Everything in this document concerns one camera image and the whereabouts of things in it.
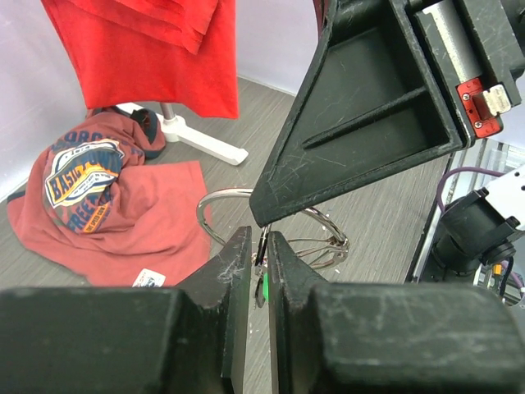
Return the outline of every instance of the white clothes rack stand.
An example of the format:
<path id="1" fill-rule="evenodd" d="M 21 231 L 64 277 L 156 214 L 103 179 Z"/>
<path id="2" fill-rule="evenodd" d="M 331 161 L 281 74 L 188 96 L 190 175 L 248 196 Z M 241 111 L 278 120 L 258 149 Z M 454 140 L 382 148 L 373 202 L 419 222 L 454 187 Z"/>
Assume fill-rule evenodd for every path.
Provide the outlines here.
<path id="1" fill-rule="evenodd" d="M 185 119 L 175 114 L 171 104 L 160 104 L 162 115 L 158 113 L 157 116 L 161 122 L 166 141 L 184 142 L 233 166 L 238 166 L 248 156 L 245 149 L 236 148 L 187 126 Z M 143 108 L 135 103 L 120 104 L 118 107 L 128 113 Z"/>

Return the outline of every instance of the metal wire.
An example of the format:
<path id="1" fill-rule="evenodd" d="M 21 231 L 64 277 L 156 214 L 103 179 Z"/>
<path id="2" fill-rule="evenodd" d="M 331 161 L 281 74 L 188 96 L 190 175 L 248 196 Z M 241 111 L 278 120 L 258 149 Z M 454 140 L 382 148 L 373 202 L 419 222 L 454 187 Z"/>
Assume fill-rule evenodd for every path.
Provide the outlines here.
<path id="1" fill-rule="evenodd" d="M 210 237 L 213 238 L 220 245 L 225 245 L 226 242 L 208 224 L 208 221 L 206 220 L 206 217 L 204 215 L 204 211 L 206 207 L 210 203 L 216 200 L 219 200 L 219 199 L 249 198 L 249 196 L 252 194 L 252 191 L 253 189 L 240 189 L 240 188 L 218 190 L 218 191 L 214 191 L 204 196 L 200 200 L 199 205 L 197 206 L 197 219 L 199 220 L 199 224 L 210 235 Z M 308 248 L 305 250 L 300 250 L 299 252 L 296 252 L 297 256 L 299 258 L 303 258 L 307 255 L 326 250 L 326 252 L 324 252 L 323 254 L 321 254 L 320 256 L 318 256 L 312 262 L 309 263 L 310 267 L 314 269 L 328 268 L 328 267 L 331 267 L 335 264 L 338 264 L 344 261 L 348 257 L 348 252 L 349 252 L 349 240 L 346 234 L 344 234 L 344 232 L 341 229 L 339 229 L 338 226 L 332 220 L 330 220 L 326 215 L 324 215 L 322 212 L 320 212 L 319 210 L 315 208 L 306 208 L 305 210 L 301 211 L 301 213 L 305 214 L 306 216 L 322 224 L 332 234 L 332 236 L 328 239 L 297 238 L 297 239 L 289 240 L 290 243 L 305 241 L 305 242 L 325 242 L 329 244 L 323 247 L 317 247 L 317 248 L 314 247 L 314 248 Z M 258 256 L 255 260 L 256 266 L 263 264 L 263 257 L 264 257 L 264 254 L 267 248 L 267 234 L 271 230 L 270 226 L 266 226 L 263 228 L 262 237 L 259 240 Z M 329 255 L 330 253 L 333 254 L 331 259 L 323 263 L 318 263 L 320 259 Z"/>

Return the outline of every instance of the gray floor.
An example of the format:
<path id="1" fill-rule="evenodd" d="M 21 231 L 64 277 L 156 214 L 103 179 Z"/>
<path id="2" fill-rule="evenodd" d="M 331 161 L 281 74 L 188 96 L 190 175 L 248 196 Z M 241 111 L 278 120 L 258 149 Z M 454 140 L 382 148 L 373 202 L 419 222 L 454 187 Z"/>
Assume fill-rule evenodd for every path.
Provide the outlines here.
<path id="1" fill-rule="evenodd" d="M 240 81 L 241 118 L 238 121 L 201 119 L 177 108 L 192 127 L 249 151 L 245 163 L 232 167 L 184 144 L 170 144 L 161 163 L 199 160 L 208 190 L 252 187 L 293 103 L 293 98 L 261 85 Z M 323 275 L 338 282 L 402 282 L 422 234 L 436 183 L 446 159 L 414 168 L 320 205 L 346 232 L 350 255 Z M 56 264 L 25 251 L 0 211 L 0 289 L 14 286 L 88 286 L 85 280 Z M 247 201 L 229 200 L 212 209 L 216 229 L 229 236 L 238 226 L 255 223 Z M 286 236 L 323 236 L 325 231 L 300 215 L 278 223 Z M 214 245 L 213 253 L 218 246 Z M 245 391 L 271 392 L 267 309 L 250 309 Z"/>

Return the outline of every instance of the white wall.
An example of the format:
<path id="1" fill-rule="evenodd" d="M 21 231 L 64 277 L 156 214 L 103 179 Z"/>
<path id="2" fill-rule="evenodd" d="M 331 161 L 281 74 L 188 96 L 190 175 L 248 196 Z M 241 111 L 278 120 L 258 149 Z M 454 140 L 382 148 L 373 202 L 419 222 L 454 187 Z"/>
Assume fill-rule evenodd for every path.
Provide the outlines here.
<path id="1" fill-rule="evenodd" d="M 40 1 L 0 0 L 0 201 L 39 153 L 80 123 L 84 100 Z"/>
<path id="2" fill-rule="evenodd" d="M 312 0 L 237 0 L 240 76 L 296 94 L 316 46 Z"/>

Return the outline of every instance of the red shirt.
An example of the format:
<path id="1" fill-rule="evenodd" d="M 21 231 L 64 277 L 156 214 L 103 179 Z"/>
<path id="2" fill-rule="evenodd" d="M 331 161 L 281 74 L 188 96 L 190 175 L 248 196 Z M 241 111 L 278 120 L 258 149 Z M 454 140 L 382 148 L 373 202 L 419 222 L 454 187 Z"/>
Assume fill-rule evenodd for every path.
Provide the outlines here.
<path id="1" fill-rule="evenodd" d="M 102 112 L 42 152 L 7 205 L 22 245 L 97 286 L 171 286 L 200 268 L 203 175 L 199 162 L 143 165 L 165 146 L 159 130 Z"/>
<path id="2" fill-rule="evenodd" d="M 126 4 L 42 0 L 73 63 L 88 108 L 157 101 L 183 103 L 201 117 L 239 116 L 235 0 L 184 0 L 182 6 L 166 0 L 166 9 L 175 15 L 180 7 L 184 9 L 184 18 L 171 24 L 137 12 L 140 3 L 162 0 L 121 1 Z M 213 2 L 216 7 L 210 15 Z M 212 5 L 198 7 L 204 3 Z M 208 18 L 208 28 L 203 29 Z M 177 38 L 174 25 L 184 32 L 186 22 L 193 35 L 179 33 Z M 204 33 L 199 47 L 192 47 Z"/>

